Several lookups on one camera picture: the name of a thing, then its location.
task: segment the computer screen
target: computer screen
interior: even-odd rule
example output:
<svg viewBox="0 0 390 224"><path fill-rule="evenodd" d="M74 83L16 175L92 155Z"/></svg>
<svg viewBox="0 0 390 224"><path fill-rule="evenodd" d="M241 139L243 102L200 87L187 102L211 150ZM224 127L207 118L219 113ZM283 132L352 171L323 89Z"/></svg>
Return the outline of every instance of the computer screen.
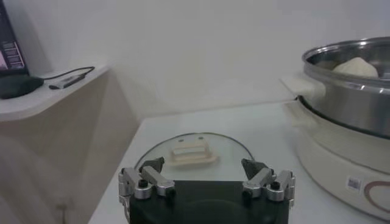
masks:
<svg viewBox="0 0 390 224"><path fill-rule="evenodd" d="M28 74L5 6L0 0L0 76Z"/></svg>

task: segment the pot rim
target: pot rim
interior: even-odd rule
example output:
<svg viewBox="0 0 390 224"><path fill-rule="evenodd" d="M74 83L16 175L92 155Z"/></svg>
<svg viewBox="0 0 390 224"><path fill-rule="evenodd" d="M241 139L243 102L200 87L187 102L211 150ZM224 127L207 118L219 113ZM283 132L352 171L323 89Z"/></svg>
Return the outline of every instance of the pot rim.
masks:
<svg viewBox="0 0 390 224"><path fill-rule="evenodd" d="M390 45L390 37L376 37L376 38L364 38L360 40L349 40L349 41L342 41L337 42L321 47L314 47L308 51L306 51L302 55L302 60L305 63L305 71L315 72L317 75L321 75L323 79L331 81L332 79L340 80L343 82L352 82L352 83L359 83L362 85L374 85L379 87L386 87L390 88L390 79L378 79L378 78L371 78L371 77L360 77L358 75L353 74L346 74L341 72L335 72L329 69L318 67L310 62L308 62L308 59L314 55L332 51L335 49L340 49L344 47L351 47L351 46L366 46L366 45L378 45L378 44L389 44Z"/></svg>

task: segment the white table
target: white table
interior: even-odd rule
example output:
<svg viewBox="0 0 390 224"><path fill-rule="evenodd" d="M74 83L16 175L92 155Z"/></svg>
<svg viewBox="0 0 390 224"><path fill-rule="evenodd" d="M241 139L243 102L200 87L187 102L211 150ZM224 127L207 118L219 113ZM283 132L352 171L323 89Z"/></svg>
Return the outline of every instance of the white table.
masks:
<svg viewBox="0 0 390 224"><path fill-rule="evenodd" d="M290 223L385 223L343 203L319 187L300 165L294 152L293 128L282 103L267 103L214 111L145 119L104 192L89 224L126 223L118 201L118 172L132 167L155 144L175 135L215 132L242 142L257 161L280 172L290 169L296 181L296 203Z"/></svg>

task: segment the pot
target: pot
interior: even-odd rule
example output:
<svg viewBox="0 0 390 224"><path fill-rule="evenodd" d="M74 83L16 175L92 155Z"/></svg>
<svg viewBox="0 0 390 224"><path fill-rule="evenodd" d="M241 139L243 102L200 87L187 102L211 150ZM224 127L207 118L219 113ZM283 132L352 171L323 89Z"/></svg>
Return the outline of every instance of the pot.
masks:
<svg viewBox="0 0 390 224"><path fill-rule="evenodd" d="M379 78L332 71L355 57L373 65ZM282 81L308 109L352 130L390 139L390 37L317 47L302 60L306 76Z"/></svg>

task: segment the white electric cooker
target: white electric cooker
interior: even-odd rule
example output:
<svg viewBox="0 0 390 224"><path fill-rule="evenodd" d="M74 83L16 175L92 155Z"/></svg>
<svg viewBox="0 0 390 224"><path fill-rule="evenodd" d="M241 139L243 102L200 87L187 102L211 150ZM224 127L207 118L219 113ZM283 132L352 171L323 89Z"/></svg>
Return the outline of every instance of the white electric cooker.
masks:
<svg viewBox="0 0 390 224"><path fill-rule="evenodd" d="M390 220L390 140L334 124L297 100L286 112L297 154L311 177L342 201Z"/></svg>

